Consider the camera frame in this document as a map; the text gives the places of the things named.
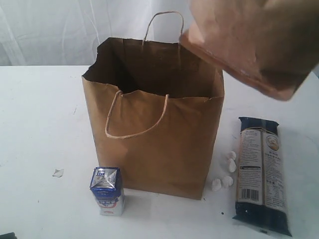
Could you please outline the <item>dark noodle packet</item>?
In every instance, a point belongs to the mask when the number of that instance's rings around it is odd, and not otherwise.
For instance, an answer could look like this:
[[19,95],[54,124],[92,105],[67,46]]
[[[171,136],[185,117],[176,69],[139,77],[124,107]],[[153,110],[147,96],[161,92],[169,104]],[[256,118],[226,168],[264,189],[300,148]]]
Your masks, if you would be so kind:
[[278,123],[240,117],[235,220],[291,236]]

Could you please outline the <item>blue white milk carton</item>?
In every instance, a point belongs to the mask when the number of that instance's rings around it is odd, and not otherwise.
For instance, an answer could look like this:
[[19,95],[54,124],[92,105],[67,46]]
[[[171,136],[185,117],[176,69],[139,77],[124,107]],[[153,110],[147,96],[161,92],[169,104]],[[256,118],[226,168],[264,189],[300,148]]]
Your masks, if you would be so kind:
[[90,190],[100,208],[100,215],[122,215],[125,194],[118,167],[96,167],[90,181]]

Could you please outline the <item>brown pouch orange label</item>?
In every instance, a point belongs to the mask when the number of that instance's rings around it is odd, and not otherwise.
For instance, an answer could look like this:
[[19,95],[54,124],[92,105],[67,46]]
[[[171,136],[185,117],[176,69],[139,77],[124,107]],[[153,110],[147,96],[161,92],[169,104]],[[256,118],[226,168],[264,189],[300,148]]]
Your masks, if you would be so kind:
[[290,100],[319,62],[316,0],[193,0],[183,47],[238,81]]

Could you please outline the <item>small clear plastic scrap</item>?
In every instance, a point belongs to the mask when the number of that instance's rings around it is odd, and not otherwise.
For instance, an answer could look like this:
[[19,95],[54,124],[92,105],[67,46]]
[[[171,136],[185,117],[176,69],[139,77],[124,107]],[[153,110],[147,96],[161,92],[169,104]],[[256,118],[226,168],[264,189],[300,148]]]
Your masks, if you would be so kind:
[[64,169],[55,169],[54,173],[52,174],[53,177],[60,178],[64,174]]

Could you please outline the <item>brown paper shopping bag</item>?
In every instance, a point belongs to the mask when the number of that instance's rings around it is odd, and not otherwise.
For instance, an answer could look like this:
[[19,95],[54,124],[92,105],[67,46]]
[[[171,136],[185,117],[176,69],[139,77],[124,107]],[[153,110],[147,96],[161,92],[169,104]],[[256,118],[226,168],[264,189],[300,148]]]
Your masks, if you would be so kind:
[[109,37],[82,76],[100,166],[125,188],[199,200],[224,101],[222,70],[180,43]]

